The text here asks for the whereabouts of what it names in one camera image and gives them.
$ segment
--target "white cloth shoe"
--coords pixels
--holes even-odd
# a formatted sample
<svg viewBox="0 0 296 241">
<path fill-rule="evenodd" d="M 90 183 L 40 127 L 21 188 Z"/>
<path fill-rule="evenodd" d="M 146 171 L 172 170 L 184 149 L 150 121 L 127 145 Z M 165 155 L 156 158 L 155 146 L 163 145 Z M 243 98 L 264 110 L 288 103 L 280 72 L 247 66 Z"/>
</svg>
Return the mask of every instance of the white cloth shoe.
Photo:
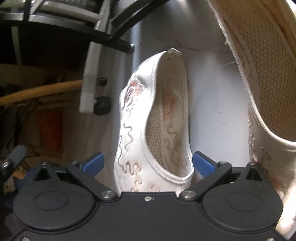
<svg viewBox="0 0 296 241">
<path fill-rule="evenodd" d="M 296 216 L 295 17 L 285 0 L 208 2 L 248 93 L 251 160 L 281 196 L 284 210 L 276 229 L 290 238 Z"/>
<path fill-rule="evenodd" d="M 120 94 L 121 124 L 114 163 L 122 191 L 175 191 L 190 186 L 187 79 L 175 49 L 144 61 Z"/>
</svg>

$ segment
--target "white tag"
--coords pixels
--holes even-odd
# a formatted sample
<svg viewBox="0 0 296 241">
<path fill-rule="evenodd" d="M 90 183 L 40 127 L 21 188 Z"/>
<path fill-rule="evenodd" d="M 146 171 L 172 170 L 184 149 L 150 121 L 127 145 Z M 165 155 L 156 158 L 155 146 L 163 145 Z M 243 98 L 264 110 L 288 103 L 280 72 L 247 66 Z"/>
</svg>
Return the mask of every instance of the white tag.
<svg viewBox="0 0 296 241">
<path fill-rule="evenodd" d="M 171 54 L 175 54 L 177 56 L 181 56 L 181 54 L 182 54 L 180 51 L 178 51 L 178 50 L 176 50 L 174 48 L 170 48 L 169 51 L 170 51 Z"/>
</svg>

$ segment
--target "woven insole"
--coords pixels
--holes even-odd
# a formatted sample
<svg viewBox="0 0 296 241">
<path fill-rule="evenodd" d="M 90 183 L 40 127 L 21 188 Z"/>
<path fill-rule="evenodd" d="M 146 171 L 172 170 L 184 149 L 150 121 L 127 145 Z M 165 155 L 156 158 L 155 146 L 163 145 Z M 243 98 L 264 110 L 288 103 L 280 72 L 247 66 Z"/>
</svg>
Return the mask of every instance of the woven insole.
<svg viewBox="0 0 296 241">
<path fill-rule="evenodd" d="M 164 58 L 158 67 L 156 95 L 147 121 L 146 141 L 150 152 L 164 169 L 185 177 L 190 164 L 183 133 L 183 76 L 177 59 L 171 56 Z"/>
<path fill-rule="evenodd" d="M 246 60 L 243 66 L 263 121 L 277 136 L 296 141 L 296 39 L 290 29 L 295 21 L 286 19 L 292 13 L 283 13 L 289 11 L 284 0 L 217 3 Z"/>
</svg>

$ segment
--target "black bracket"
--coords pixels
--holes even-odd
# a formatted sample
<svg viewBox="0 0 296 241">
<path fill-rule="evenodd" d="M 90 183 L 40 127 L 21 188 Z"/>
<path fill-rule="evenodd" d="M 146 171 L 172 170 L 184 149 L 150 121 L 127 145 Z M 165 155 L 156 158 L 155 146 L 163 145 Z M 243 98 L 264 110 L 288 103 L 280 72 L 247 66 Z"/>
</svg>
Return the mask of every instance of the black bracket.
<svg viewBox="0 0 296 241">
<path fill-rule="evenodd" d="M 74 32 L 79 32 L 90 38 L 90 41 L 105 45 L 107 47 L 119 50 L 124 53 L 131 53 L 134 46 L 120 38 L 130 28 L 136 25 L 148 14 L 169 0 L 138 0 L 128 6 L 121 14 L 112 20 L 112 23 L 118 27 L 114 34 L 107 34 L 94 30 L 86 25 L 73 22 L 67 19 L 55 18 L 54 16 L 41 16 L 36 13 L 31 14 L 31 0 L 26 0 L 22 13 L 2 12 L 0 13 L 0 24 L 8 26 L 33 26 L 38 24 L 52 25 L 56 28 L 67 28 Z"/>
</svg>

